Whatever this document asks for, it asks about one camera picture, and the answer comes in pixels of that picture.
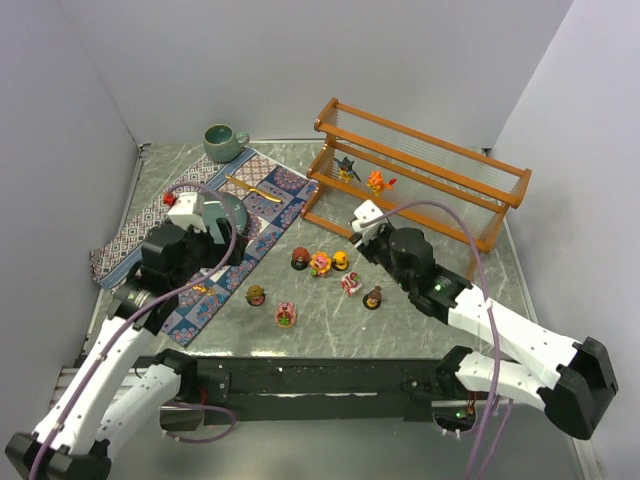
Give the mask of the strawberry cake toy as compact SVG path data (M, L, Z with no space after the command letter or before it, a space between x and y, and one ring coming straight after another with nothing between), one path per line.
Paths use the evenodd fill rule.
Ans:
M361 277L355 271L348 272L341 277L341 287L349 297L358 293L362 286Z

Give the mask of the orange fox figurine toy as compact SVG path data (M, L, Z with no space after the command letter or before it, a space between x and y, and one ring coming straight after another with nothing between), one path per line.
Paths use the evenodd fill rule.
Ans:
M385 190L392 190L396 181L396 178L385 180L382 171L375 170L369 174L366 185L375 196L379 196Z

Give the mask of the pink sunflower pig toy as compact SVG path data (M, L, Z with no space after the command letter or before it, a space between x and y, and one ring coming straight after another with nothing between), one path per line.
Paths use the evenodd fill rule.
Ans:
M332 269L332 260L327 253L317 251L311 255L309 266L313 277L323 277Z

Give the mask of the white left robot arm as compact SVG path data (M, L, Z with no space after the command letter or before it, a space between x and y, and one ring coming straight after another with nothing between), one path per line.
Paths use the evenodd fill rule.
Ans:
M104 479L117 448L167 402L198 399L194 358L168 350L123 397L116 395L142 349L161 330L179 296L203 268L238 265L245 239L220 219L209 228L171 221L151 230L141 258L116 290L99 336L56 405L30 433L16 433L5 454L24 479Z

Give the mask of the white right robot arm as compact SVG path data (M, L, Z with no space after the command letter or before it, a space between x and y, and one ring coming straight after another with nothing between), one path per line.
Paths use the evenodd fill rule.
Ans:
M478 352L456 349L444 365L455 384L469 391L494 388L500 396L543 411L569 436L592 437L618 392L603 343L557 334L485 298L479 286L436 263L431 244L418 229L396 228L387 220L354 220L352 229L354 247L381 266L418 311L502 354L495 363Z

